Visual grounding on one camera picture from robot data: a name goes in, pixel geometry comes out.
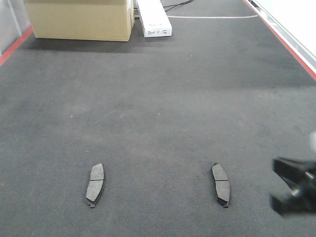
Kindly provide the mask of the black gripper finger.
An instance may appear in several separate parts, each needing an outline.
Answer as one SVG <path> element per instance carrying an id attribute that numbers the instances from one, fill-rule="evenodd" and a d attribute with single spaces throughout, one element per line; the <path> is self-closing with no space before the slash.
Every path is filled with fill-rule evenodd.
<path id="1" fill-rule="evenodd" d="M 272 170 L 294 190 L 316 177 L 316 162 L 277 157 L 272 160 Z"/>
<path id="2" fill-rule="evenodd" d="M 270 206 L 279 215 L 315 214 L 316 193 L 299 191 L 287 197 L 270 195 Z"/>

